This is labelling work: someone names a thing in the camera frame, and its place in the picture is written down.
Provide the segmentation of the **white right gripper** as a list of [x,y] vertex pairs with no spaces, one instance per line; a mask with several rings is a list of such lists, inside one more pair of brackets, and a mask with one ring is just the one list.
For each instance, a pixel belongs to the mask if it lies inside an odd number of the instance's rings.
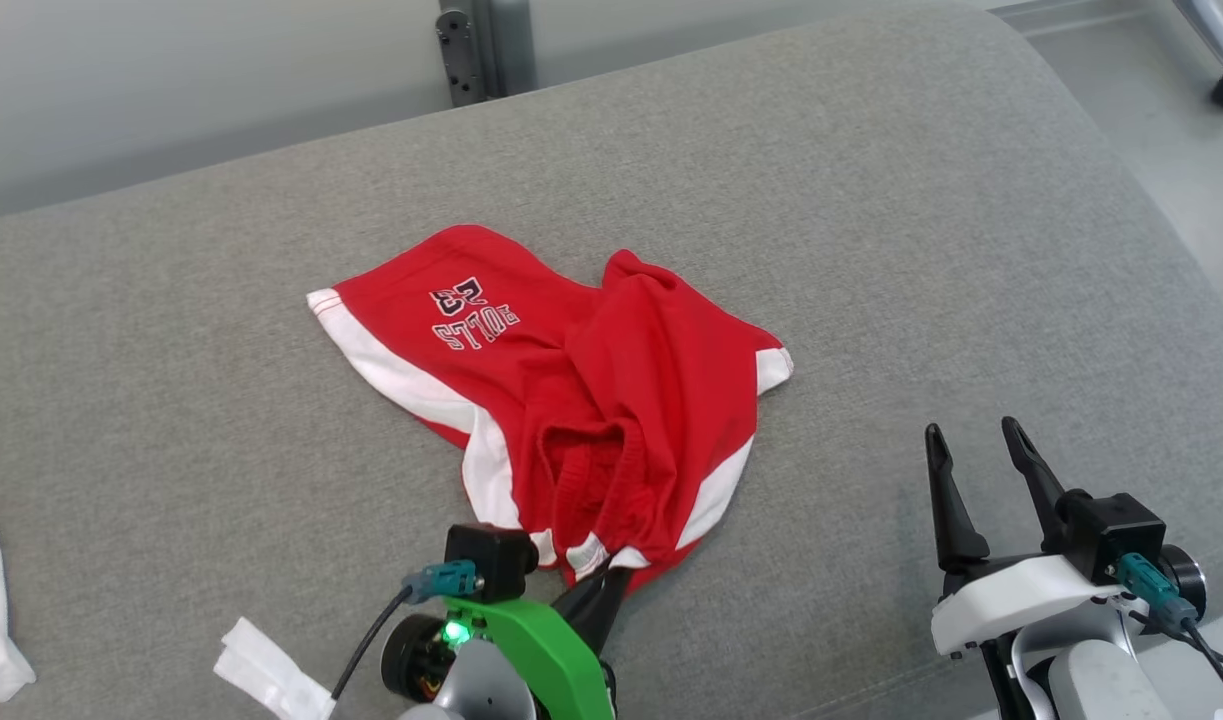
[[[1042,532],[1046,555],[1079,553],[1068,510],[1091,500],[1081,488],[1065,489],[1014,416],[1000,419],[1011,465],[1030,491]],[[989,559],[989,543],[969,516],[953,476],[954,461],[939,424],[925,429],[926,461],[937,565],[945,573],[966,573]],[[939,601],[931,614],[936,652],[981,647],[1015,633],[1022,653],[1059,652],[1082,641],[1106,641],[1132,655],[1131,642],[1141,633],[1131,614],[1145,615],[1142,597],[1117,584],[1095,586],[1062,556],[1026,559],[967,583]]]

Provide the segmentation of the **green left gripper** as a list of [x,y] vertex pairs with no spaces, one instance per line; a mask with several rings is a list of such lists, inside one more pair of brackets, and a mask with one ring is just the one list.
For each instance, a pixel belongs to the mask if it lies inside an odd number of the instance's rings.
[[553,603],[446,598],[464,626],[442,680],[456,719],[615,719],[616,680],[602,660],[634,568],[599,568]]

